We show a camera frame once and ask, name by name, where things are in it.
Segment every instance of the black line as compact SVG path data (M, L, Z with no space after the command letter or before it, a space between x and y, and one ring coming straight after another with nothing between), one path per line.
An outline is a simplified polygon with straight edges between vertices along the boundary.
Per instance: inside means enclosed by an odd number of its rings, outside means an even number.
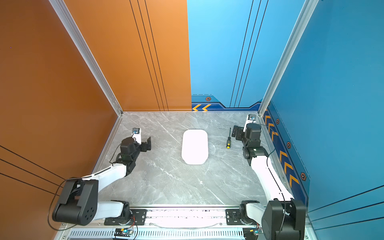
M384 217L377 217L377 218L367 219L367 220L358 221L358 222L350 222L350 223L340 224L340 225L331 226L331 227L323 227L323 228L315 229L315 231L317 231L317 230L321 230L321 229L332 228L332 227L345 226L345 225L354 224L354 223L368 222L368 221L378 220L378 219L382 219L382 218L384 218Z
M157 82L157 87L159 88L159 94L160 94L161 104L163 105L163 110L165 111L164 103L163 103L163 98L162 98L162 96L161 96L161 92L160 92L159 81L157 80L157 74L156 74L155 64L153 63L153 58L152 58L152 53L151 53L151 47L149 46L149 41L148 41L147 31L145 30L145 25L144 25L143 15L141 14L141 9L140 9L139 0L137 0L137 4L138 4L138 6L139 6L139 11L140 11L140 16L141 16L141 21L143 22L143 27L144 27L145 37L147 38L147 44L148 44L148 49L149 49L149 55L151 56L152 65L153 65L153 71L155 72L155 77L156 77L156 82Z
M359 207L359 208L356 208L356 209L352 209L352 210L348 210L348 211L345 211L345 212L341 212L341 213L339 213L339 214L333 214L333 215L330 215L330 216L328 216L328 217L333 217L333 216L340 215L340 214L344 214L344 213L347 213L347 212L353 212L353 211L355 211L355 210L364 209L364 208L366 208L366 207L371 207L371 206L379 205L379 204L382 204L382 203L384 203L384 202L378 202L378 203L371 204L371 205L368 205L368 206ZM313 222L313 221L317 221L317 220L320 220L320 219L325 219L325 218L327 218L327 217L322 217L322 218L318 218L318 219L315 219L315 220L311 220L311 222Z
M253 25L253 29L252 29L251 40L249 40L249 45L248 45L247 55L246 55L246 57L245 57L245 61L244 61L243 72L241 73L241 77L240 77L239 88L237 89L237 94L236 94L236 99L235 99L235 105L236 105L237 96L238 96L238 94L239 94L239 90L240 90L240 86L241 86L241 79L243 78L243 74L244 74L245 64L247 63L247 58L248 58L249 48L250 48L250 46L251 46L252 37L253 37L253 31L255 30L256 21L257 21L257 16L259 15L259 10L260 10L260 5L261 5L261 3L262 3L262 1L260 0L259 8L257 9L257 13L256 13L255 23L254 23L254 25Z
M362 193L359 193L359 194L356 194L356 195L353 195L353 196L350 196L350 197L347 197L347 198L341 199L341 200L339 200L339 201L337 201L337 202L334 202L334 203L331 203L331 204L328 204L328 205L325 205L325 206L322 206L322 207L316 208L316 209L314 209L314 210L311 210L311 211L309 211L309 212L313 212L313 211L316 211L316 210L322 209L323 207L328 207L328 206L330 206L330 205L332 205L332 204L336 204L336 203L338 203L338 202L342 202L342 201L344 201L344 200L347 200L347 199L350 199L350 198L356 197L356 196L358 196L358 195L361 195L361 194L364 194L364 193L367 193L367 192L370 192L370 191L373 191L373 190L379 189L379 188L381 188L381 187L384 187L384 185L381 185L381 186L379 186L379 187L375 187L375 188L372 188L371 190L368 190L368 191L365 191L365 192L362 192Z
M152 34L153 45L154 45L154 47L155 47L155 53L156 53L156 58L157 58L157 64L159 65L161 84L163 85L164 97L165 97L165 99L166 99L167 110L169 111L169 108L168 108L168 101L167 101L167 95L166 95L166 90L165 90L165 88L164 88L163 77L162 77L162 75L161 75L161 69L160 69L159 57L157 56L157 50L156 50L156 45L155 45L155 39L154 39L154 37L153 37L151 21L149 20L149 13L148 13L148 8L147 8L147 1L144 0L144 2L145 2L145 8L147 9L147 15L148 15L149 27L151 28L151 34Z
M159 104L159 100L157 99L157 94L156 94L156 90L155 90L155 85L153 84L153 80L152 80L151 71L149 70L149 65L148 65L148 61L147 61L147 56L145 55L145 51L144 51L143 42L142 42L142 40L141 40L141 36L140 36L140 32L139 32L139 27L137 26L137 21L136 21L135 13L133 12L133 7L132 7L132 2L131 2L131 0L129 0L129 3L130 3L130 5L131 5L131 9L132 9L133 18L135 19L135 23L136 23L137 32L138 32L138 34L139 34L139 38L140 38L140 42L141 42L141 47L143 48L143 53L144 53L144 57L145 57L145 62L147 63L147 67L148 67L149 76L151 77L152 86L153 86L153 91L155 92L155 97L156 97L157 105L158 105L158 107L159 107L159 111L161 111L161 110L160 110L160 104Z
M32 186L32 187L35 187L35 188L41 189L41 190L43 190L43 191L46 191L46 192L49 192L49 193L52 193L53 195L55 195L53 192L50 192L50 191L47 191L47 190L45 190L45 189L42 189L42 188L36 187L35 185L32 185L32 184L29 184L29 183L23 182L23 181L21 181L21 180L18 180L18 179L14 178L14 177L11 177L11 176L8 176L8 175L5 175L5 174L3 174L3 173L0 173L0 174L1 174L1 175L3 175L3 176L6 176L6 177L12 178L12 179L14 179L14 180L16 180L16 181L19 181L19 182L25 183L25 184L27 184L27 185L29 185L29 186Z
M251 63L252 63L252 59L253 59L253 54L255 53L257 40L259 39L260 29L262 28L262 24L263 24L263 20L264 20L264 16L265 16L266 7L268 6L268 1L269 1L269 0L267 0L266 5L265 5L265 9L264 9L264 14L263 14L262 22L261 22L261 24L260 24L260 28L259 28L259 33L257 34L255 47L253 48L253 53L252 53L251 61L249 62L249 67L248 67L248 71L247 71L247 76L245 77L245 80L244 80L243 90L241 91L241 96L240 96L240 100L239 100L239 105L237 105L237 107L240 106L240 101L241 101L241 98L242 98L242 96L243 96L245 83L247 82L249 69L251 68Z
M36 177L39 177L39 178L41 178L41 179L43 179L43 180L46 180L47 182L53 183L54 185L58 186L58 184L56 184L56 183L54 183L54 182L51 182L51 181L49 181L49 180L47 180L47 179L45 179L45 178L43 178L43 177L37 176L36 174L31 173L31 172L29 172L29 171L27 171L27 170L25 170L25 169L22 169L21 167L18 167L18 166L14 165L14 164L12 164L12 163L10 163L10 162L7 162L6 160L3 160L3 159L1 159L1 158L0 158L0 160L3 161L3 162L8 163L8 164L10 164L10 165L12 165L12 166L14 166L14 167L17 167L18 169L21 169L21 170L23 170L23 171L25 171L25 172L28 172L28 173L30 173L30 174L36 176Z
M253 1L254 1L254 0L252 0L251 10L249 11L249 17L248 17L248 22L247 22L247 28L245 29L245 35L244 35L243 46L242 46L242 48L241 48L239 64L238 64L238 66L237 66L236 77L235 77L235 83L233 84L233 90L232 90L231 102L229 103L229 107L231 107L231 104L232 104L232 98L233 98L233 93L235 92L236 79L237 79L237 74L238 74L238 72L239 72L240 61L241 61L241 55L243 54L243 48L244 48L244 43L245 43L245 37L247 36L247 30L248 30L249 19L251 18L251 12L252 12Z
M7 150L7 151L9 151L9 152L11 152L11 153L13 153L13 154L15 154L16 156L19 156L19 157L21 157L21 158L22 158L22 159L24 159L24 160L27 160L28 162L30 162L30 163L32 163L32 164L34 164L34 165L38 166L38 167L40 167L40 168L42 168L42 169L44 169L44 170L46 170L46 171L48 171L48 172L52 173L52 174L53 174L53 175L55 175L55 176L58 176L58 177L59 177L59 178L61 178L61 179L65 179L65 178L62 178L62 177L60 177L59 175L57 175L57 174L54 174L53 172L51 172L51 171L49 171L49 170L47 170L47 169L43 168L42 166L40 166L40 165L37 165L36 163L34 163L34 162L32 162L32 161L30 161L30 160L26 159L25 157L22 157L22 156L20 156L19 154L15 153L15 152L12 152L12 151L11 151L11 150L9 150L8 148L5 148L5 147L3 147L3 146L1 146L1 145L0 145L0 147L2 147L2 148L4 148L5 150Z

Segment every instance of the marble surface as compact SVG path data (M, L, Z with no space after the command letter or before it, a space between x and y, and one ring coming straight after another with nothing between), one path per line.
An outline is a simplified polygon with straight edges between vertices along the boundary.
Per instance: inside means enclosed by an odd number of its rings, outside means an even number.
M104 188L99 201L238 205L242 200L258 200L266 205L260 181L242 156L242 143L232 137L231 148L225 147L229 128L244 125L247 114L125 112L101 169L109 165L114 150L122 139L131 136L133 127L141 128L143 141L151 137L152 150L141 152L133 172ZM188 129L202 129L208 134L209 156L202 165L188 165L181 158L182 137ZM265 139L261 140L270 152Z

